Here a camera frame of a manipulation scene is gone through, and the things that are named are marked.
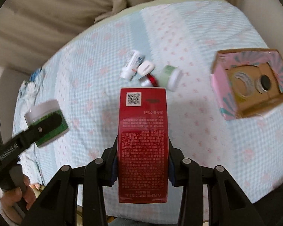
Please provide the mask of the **person's left hand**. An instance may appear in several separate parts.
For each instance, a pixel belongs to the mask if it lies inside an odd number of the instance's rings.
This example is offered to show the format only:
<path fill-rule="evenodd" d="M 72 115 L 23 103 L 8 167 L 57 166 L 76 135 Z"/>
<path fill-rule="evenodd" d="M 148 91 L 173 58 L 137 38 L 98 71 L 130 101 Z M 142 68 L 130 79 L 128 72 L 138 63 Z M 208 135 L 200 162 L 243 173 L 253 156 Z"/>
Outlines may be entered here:
<path fill-rule="evenodd" d="M 12 206 L 24 199 L 27 203 L 26 208 L 29 210 L 33 203 L 36 201 L 36 196 L 33 189 L 30 187 L 30 180 L 28 176 L 23 176 L 23 182 L 26 186 L 26 191 L 23 193 L 22 190 L 17 187 L 15 189 L 4 192 L 3 197 L 1 198 L 1 205 L 4 210 L 11 209 Z"/>

